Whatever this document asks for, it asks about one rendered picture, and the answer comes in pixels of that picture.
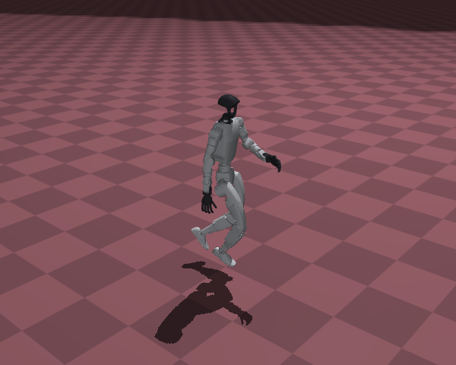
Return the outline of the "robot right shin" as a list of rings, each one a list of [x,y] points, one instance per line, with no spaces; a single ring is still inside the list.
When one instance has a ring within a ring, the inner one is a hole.
[[[242,233],[242,230],[237,226],[237,224],[234,224],[232,226],[232,229],[229,231],[229,233],[224,238],[225,242],[222,245],[222,247],[220,248],[219,253],[221,253],[221,255],[223,255],[224,253],[226,253],[226,251],[228,249],[235,246],[245,235],[244,233],[241,235],[241,233]],[[222,253],[222,251],[223,251],[223,253]]]

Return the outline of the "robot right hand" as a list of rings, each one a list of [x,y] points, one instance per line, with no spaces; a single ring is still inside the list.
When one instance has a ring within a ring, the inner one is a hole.
[[[203,192],[204,197],[203,197],[203,199],[202,199],[202,201],[201,201],[201,203],[202,203],[202,204],[201,204],[201,210],[204,211],[205,213],[208,213],[208,214],[214,213],[214,212],[212,211],[212,207],[211,207],[212,204],[213,204],[213,206],[214,206],[215,208],[217,208],[217,206],[216,206],[216,205],[214,204],[214,202],[212,201],[211,194],[212,194],[212,188],[211,188],[211,186],[210,186],[210,188],[209,188],[209,193],[204,193],[204,192]],[[207,210],[206,210],[206,206],[207,206]],[[209,211],[209,207],[210,207],[210,211],[211,211],[211,212]]]

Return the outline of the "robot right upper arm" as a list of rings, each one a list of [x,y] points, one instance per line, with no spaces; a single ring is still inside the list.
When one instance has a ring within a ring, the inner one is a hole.
[[[221,127],[217,126],[210,130],[203,161],[207,158],[211,158],[214,162],[213,165],[215,164],[215,159],[212,157],[212,154],[216,151],[218,142],[222,139],[222,137],[223,129]]]

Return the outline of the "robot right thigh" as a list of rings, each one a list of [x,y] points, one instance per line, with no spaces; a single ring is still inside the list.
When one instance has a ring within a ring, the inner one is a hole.
[[[234,224],[237,224],[242,230],[242,235],[246,231],[247,226],[244,207],[237,191],[234,189],[233,185],[230,182],[226,182],[224,178],[218,180],[217,185],[214,187],[214,191],[219,197],[227,196],[225,200],[226,207],[235,220]]]

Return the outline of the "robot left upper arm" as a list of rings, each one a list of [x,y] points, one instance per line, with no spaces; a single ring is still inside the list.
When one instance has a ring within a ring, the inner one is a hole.
[[[254,143],[248,137],[248,132],[244,126],[244,121],[241,117],[235,117],[239,121],[239,137],[242,139],[242,146],[245,149],[249,149]]]

